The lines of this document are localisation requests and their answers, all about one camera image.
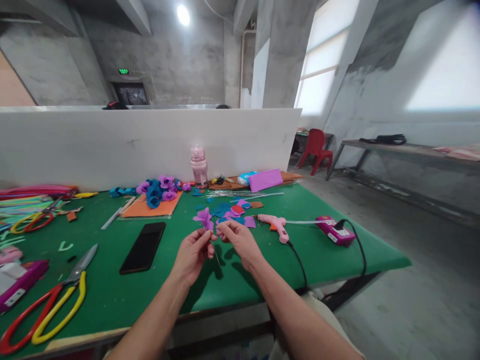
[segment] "doorway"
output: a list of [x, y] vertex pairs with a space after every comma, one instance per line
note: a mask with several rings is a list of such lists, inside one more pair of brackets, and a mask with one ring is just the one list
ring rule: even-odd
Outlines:
[[142, 82], [112, 82], [118, 101], [124, 105], [148, 105]]

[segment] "scissors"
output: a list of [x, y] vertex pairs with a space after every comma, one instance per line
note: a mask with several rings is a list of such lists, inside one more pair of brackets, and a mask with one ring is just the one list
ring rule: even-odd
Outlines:
[[[31, 232], [34, 232], [35, 230], [43, 228], [47, 224], [50, 224], [54, 219], [52, 210], [57, 207], [58, 203], [62, 199], [63, 197], [61, 196], [57, 200], [52, 202], [49, 206], [44, 208], [42, 211], [36, 212], [28, 215], [27, 217], [24, 217], [22, 220], [12, 225], [10, 232], [12, 234], [31, 233]], [[41, 223], [40, 225], [36, 225], [40, 220], [44, 219], [45, 217], [48, 217], [48, 219], [45, 222]], [[20, 226], [21, 223], [26, 222], [29, 219], [31, 219], [31, 221], [27, 226], [25, 226], [23, 229], [17, 229], [17, 227]]]
[[[57, 286], [55, 286], [53, 289], [51, 289], [49, 292], [47, 292], [45, 295], [43, 295], [41, 298], [35, 301], [32, 305], [30, 305], [30, 307], [28, 307], [24, 312], [22, 312], [20, 316], [15, 319], [14, 322], [11, 323], [11, 325], [5, 331], [5, 334], [0, 340], [0, 354], [2, 355], [12, 354], [20, 350], [25, 344], [27, 344], [30, 341], [30, 339], [31, 339], [31, 343], [34, 345], [44, 343], [50, 340], [51, 338], [53, 338], [56, 334], [59, 333], [60, 330], [62, 330], [65, 327], [65, 325], [67, 325], [67, 323], [74, 317], [74, 315], [77, 313], [80, 306], [84, 302], [85, 293], [87, 291], [87, 286], [85, 283], [85, 277], [87, 275], [86, 269], [89, 266], [90, 262], [92, 261], [98, 246], [99, 246], [98, 244], [95, 244], [85, 255], [83, 255], [80, 261], [73, 268], [68, 279], [59, 283]], [[60, 291], [62, 291], [62, 288], [64, 287], [64, 285], [70, 284], [70, 283], [73, 283], [73, 286], [68, 288], [65, 295], [63, 295], [60, 301], [52, 308], [52, 306], [54, 305], [57, 299], [57, 296], [59, 295]], [[73, 308], [70, 310], [68, 315], [60, 322], [60, 324], [58, 324], [52, 331], [50, 331], [45, 335], [42, 335], [43, 331], [45, 330], [47, 325], [50, 323], [50, 321], [53, 319], [55, 314], [60, 310], [63, 304], [65, 304], [65, 302], [69, 299], [70, 295], [72, 295], [72, 293], [75, 291], [77, 285], [79, 285], [79, 288], [80, 288], [80, 295], [78, 296], [78, 299], [75, 305], [73, 306]], [[30, 329], [28, 334], [22, 340], [20, 340], [20, 342], [18, 342], [17, 344], [10, 345], [10, 338], [14, 334], [18, 325], [23, 321], [23, 319], [29, 313], [33, 311], [33, 309], [35, 309], [38, 305], [44, 302], [47, 298], [50, 298], [50, 299], [46, 303], [45, 308], [41, 312], [40, 316], [36, 320], [33, 327]]]

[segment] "chair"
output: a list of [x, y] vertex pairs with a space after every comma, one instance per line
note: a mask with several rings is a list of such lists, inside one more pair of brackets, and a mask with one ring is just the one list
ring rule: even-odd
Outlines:
[[315, 165], [313, 165], [313, 169], [311, 171], [311, 176], [315, 175], [317, 169], [319, 168], [320, 163], [325, 160], [329, 159], [328, 162], [328, 169], [327, 172], [330, 171], [330, 167], [332, 166], [334, 153], [328, 150], [323, 150], [325, 144], [325, 133], [319, 129], [311, 129], [308, 133], [308, 141], [306, 143], [306, 150], [303, 153], [300, 161], [299, 169], [302, 168], [305, 159], [309, 154], [316, 156]]

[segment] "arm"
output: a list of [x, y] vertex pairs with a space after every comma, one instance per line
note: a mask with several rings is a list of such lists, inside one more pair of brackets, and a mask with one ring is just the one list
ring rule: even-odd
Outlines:
[[199, 229], [181, 242], [173, 269], [160, 291], [107, 360], [159, 358], [205, 259], [213, 258], [215, 251], [210, 240], [216, 239], [211, 230]]
[[250, 230], [236, 221], [221, 223], [222, 241], [230, 241], [251, 273], [286, 337], [295, 359], [361, 359], [350, 344], [311, 309], [270, 266]]

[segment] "green table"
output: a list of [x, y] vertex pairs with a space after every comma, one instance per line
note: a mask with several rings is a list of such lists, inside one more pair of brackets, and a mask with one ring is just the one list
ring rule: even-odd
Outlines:
[[[272, 188], [265, 192], [284, 194], [259, 199], [264, 207], [250, 208], [246, 210], [246, 215], [264, 213], [285, 217], [288, 220], [314, 220], [321, 215], [330, 215], [337, 220], [345, 218], [343, 214], [299, 184]], [[180, 242], [186, 235], [199, 228], [200, 223], [192, 220], [198, 212], [196, 206], [202, 204], [212, 209], [219, 203], [232, 199], [218, 197], [210, 204], [205, 196], [194, 197], [192, 193], [184, 193], [171, 219], [115, 220], [106, 230], [100, 230], [100, 227], [126, 202], [125, 198], [110, 198], [108, 193], [104, 192], [93, 198], [72, 201], [65, 209], [84, 207], [83, 211], [77, 214], [77, 221], [69, 223], [66, 217], [59, 216], [45, 228], [26, 234], [26, 241], [18, 244], [23, 251], [24, 261], [49, 259], [50, 269], [11, 311], [0, 316], [0, 333], [3, 334], [23, 310], [55, 286], [60, 276], [62, 280], [68, 277], [76, 263], [76, 261], [67, 263], [68, 258], [73, 255], [80, 258], [94, 244], [98, 244], [98, 250], [87, 269], [87, 293], [84, 303], [70, 323], [53, 339], [131, 326], [169, 275]], [[165, 221], [166, 229], [151, 269], [119, 275], [120, 266], [144, 224], [157, 221]], [[378, 274], [411, 265], [401, 252], [355, 222], [354, 224], [365, 251], [368, 275], [363, 278], [361, 284], [355, 280], [347, 281], [344, 287], [348, 289], [355, 285], [355, 289], [330, 298], [331, 301], [327, 304], [333, 310], [351, 299]], [[350, 248], [336, 246], [314, 224], [289, 224], [286, 230], [302, 260], [310, 286], [354, 279], [362, 272], [363, 262], [357, 242]], [[279, 242], [277, 232], [270, 232], [268, 224], [258, 226], [257, 223], [257, 228], [252, 229], [252, 233], [267, 261], [285, 281], [294, 289], [303, 287], [304, 280], [299, 262], [292, 249]], [[59, 252], [58, 248], [62, 241], [65, 241], [66, 245], [73, 243], [74, 246], [70, 250]], [[257, 285], [243, 269], [233, 246], [219, 241], [215, 244], [215, 250], [220, 259], [221, 270], [215, 258], [206, 261], [197, 282], [188, 294], [181, 310], [182, 314], [263, 301]], [[73, 293], [46, 331], [64, 318], [75, 303], [78, 293], [78, 290]], [[12, 339], [13, 343], [28, 332], [40, 312], [41, 309], [37, 309], [23, 322]], [[6, 358], [41, 356], [47, 344], [38, 346], [29, 344]]]

